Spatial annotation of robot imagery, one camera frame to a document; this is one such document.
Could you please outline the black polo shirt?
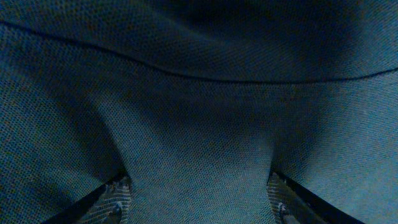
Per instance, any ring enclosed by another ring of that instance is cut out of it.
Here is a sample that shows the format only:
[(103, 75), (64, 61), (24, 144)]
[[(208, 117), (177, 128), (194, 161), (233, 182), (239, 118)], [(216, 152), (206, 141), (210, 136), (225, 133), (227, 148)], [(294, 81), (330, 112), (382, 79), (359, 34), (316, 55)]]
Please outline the black polo shirt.
[(397, 222), (397, 2), (1, 1), (1, 222), (119, 174), (127, 223), (275, 223), (284, 174)]

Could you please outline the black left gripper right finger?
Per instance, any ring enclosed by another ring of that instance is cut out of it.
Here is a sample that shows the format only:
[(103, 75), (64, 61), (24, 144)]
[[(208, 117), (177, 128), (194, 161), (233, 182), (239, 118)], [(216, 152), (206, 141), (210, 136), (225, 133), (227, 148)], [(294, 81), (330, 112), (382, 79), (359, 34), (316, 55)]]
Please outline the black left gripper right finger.
[(270, 174), (267, 194), (276, 224), (364, 224), (284, 174)]

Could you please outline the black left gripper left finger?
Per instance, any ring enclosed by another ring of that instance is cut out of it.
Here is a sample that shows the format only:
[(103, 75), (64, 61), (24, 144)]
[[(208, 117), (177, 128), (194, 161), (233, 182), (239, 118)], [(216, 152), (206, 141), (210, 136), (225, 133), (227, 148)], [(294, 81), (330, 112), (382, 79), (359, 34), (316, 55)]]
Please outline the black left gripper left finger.
[(131, 208), (131, 179), (119, 174), (43, 224), (125, 224)]

